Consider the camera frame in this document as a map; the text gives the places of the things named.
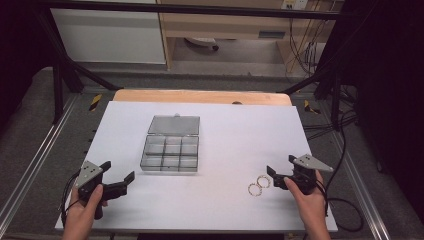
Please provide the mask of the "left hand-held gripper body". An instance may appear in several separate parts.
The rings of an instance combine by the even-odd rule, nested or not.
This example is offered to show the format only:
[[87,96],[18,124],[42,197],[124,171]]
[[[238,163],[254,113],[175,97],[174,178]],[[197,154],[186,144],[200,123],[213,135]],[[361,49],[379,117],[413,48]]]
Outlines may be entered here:
[[80,169],[75,186],[78,189],[79,198],[87,202],[98,185],[102,185],[103,174],[98,165],[85,161]]

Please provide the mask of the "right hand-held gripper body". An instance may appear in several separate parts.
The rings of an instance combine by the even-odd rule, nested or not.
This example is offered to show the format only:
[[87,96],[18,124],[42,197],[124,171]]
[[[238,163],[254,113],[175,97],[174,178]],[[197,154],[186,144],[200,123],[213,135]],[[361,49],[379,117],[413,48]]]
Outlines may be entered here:
[[334,168],[323,163],[319,159],[313,157],[310,154],[304,154],[300,157],[296,157],[293,175],[291,179],[296,183],[300,191],[309,195],[316,187],[316,171],[333,172]]

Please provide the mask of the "clear plastic compartment box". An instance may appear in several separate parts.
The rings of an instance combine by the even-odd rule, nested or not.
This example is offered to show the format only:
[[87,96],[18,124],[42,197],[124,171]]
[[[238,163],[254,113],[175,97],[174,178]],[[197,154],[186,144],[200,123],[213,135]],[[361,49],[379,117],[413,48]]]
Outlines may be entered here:
[[155,115],[145,139],[143,171],[198,171],[199,116]]

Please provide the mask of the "person's right hand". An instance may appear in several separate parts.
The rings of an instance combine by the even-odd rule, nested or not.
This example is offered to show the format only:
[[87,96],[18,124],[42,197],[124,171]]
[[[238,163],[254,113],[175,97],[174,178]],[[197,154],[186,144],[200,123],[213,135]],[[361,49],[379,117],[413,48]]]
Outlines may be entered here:
[[311,194],[305,195],[293,180],[285,178],[285,183],[296,201],[300,218],[304,223],[306,231],[308,228],[327,228],[325,200],[319,188],[315,187]]

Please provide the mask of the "person's left hand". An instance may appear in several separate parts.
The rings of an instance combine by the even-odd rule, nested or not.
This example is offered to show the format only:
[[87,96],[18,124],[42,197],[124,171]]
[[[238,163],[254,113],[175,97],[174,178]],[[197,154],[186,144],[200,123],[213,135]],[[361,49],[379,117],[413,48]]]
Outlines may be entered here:
[[64,231],[66,229],[84,229],[91,231],[96,208],[99,204],[106,206],[102,200],[103,185],[98,185],[93,191],[87,203],[82,204],[79,200],[78,189],[74,187],[71,192],[71,202],[74,205],[68,209]]

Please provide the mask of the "yellow black striped tape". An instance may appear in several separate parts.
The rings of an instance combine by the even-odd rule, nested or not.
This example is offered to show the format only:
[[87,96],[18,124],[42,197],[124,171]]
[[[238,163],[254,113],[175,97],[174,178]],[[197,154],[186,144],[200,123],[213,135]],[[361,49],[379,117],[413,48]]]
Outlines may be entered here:
[[102,94],[97,94],[93,98],[93,100],[92,100],[92,102],[90,104],[90,107],[89,107],[89,111],[95,111],[95,109],[96,109],[98,103],[100,102],[101,98],[102,98]]
[[310,102],[308,100],[304,100],[304,110],[306,112],[312,112],[314,114],[321,114],[319,109],[314,109],[311,107]]

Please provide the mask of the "white cabinet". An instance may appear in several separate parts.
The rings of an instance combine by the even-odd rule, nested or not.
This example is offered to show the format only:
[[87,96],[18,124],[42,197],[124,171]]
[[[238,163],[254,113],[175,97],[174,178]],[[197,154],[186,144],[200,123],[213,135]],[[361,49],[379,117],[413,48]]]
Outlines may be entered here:
[[74,61],[165,63],[157,14],[52,9],[52,15]]

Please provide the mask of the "wooden desk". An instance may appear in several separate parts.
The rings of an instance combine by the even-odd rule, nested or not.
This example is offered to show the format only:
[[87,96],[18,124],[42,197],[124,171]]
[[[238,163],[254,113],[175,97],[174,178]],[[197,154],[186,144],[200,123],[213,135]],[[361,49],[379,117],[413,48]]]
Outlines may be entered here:
[[[156,0],[158,4],[282,9],[283,0]],[[308,0],[304,10],[339,12],[344,0]],[[310,43],[325,43],[333,20],[161,13],[165,56],[170,61],[173,38],[264,39],[277,43],[290,72],[300,68],[301,52]]]

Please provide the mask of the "white chair base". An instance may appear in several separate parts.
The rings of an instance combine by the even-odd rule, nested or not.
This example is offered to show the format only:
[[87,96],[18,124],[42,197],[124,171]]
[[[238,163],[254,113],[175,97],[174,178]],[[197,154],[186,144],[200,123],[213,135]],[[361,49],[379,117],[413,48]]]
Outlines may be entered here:
[[213,51],[218,51],[219,46],[214,38],[187,38],[187,41],[202,47],[209,47]]

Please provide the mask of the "aluminium floor rail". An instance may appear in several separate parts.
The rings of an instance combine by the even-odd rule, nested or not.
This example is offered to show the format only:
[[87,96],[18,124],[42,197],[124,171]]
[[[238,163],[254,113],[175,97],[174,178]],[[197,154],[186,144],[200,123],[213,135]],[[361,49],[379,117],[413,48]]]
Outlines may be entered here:
[[46,137],[44,138],[34,157],[31,159],[29,166],[25,170],[23,176],[19,180],[5,206],[0,210],[0,228],[4,228],[12,221],[79,98],[79,94],[72,94],[66,101],[63,115],[59,118],[58,122],[53,124],[49,129]]
[[355,195],[358,199],[361,210],[364,214],[370,231],[375,240],[391,240],[390,234],[377,210],[365,182],[356,168],[353,158],[347,149],[347,144],[342,139],[340,132],[333,132],[332,137],[340,153],[344,154],[344,168],[348,179],[353,187]]

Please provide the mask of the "black metal frame strut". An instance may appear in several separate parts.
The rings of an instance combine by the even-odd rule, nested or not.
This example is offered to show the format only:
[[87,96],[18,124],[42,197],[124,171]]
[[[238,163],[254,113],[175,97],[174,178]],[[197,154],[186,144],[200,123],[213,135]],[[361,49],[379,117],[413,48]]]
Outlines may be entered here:
[[282,90],[282,93],[291,95],[313,82],[318,82],[314,92],[317,100],[328,95],[332,96],[330,122],[339,131],[339,105],[341,93],[341,75],[346,68],[350,55],[356,51],[357,41],[361,39],[361,24],[337,21],[324,48],[323,56],[318,64],[317,71],[301,82]]
[[51,11],[47,9],[34,9],[33,14],[40,25],[43,34],[47,38],[48,46],[52,49],[52,67],[53,67],[53,85],[54,85],[54,120],[53,123],[59,122],[64,115],[64,99],[63,84],[66,84],[72,93],[81,93],[84,85],[79,77],[82,74],[95,83],[100,84],[108,90],[120,90],[116,86],[105,79],[95,75],[93,72],[84,68],[72,60],[65,49],[61,40],[59,31],[51,17]]

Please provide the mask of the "white wall socket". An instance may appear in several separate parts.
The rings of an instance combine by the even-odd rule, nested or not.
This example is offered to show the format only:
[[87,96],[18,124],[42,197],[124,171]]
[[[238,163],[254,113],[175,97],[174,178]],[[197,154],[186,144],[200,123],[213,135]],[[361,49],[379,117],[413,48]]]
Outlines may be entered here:
[[281,8],[289,10],[304,10],[308,0],[283,0]]

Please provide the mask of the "black metal frame bar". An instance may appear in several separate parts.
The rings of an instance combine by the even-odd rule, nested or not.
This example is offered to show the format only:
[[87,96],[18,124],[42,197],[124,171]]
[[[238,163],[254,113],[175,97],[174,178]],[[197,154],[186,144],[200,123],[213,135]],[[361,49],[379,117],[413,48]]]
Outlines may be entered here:
[[318,12],[306,10],[276,10],[246,7],[148,4],[124,2],[99,2],[78,0],[37,0],[40,6],[55,9],[123,11],[146,13],[199,14],[223,16],[251,16],[292,19],[342,20],[352,17],[352,14],[337,12]]

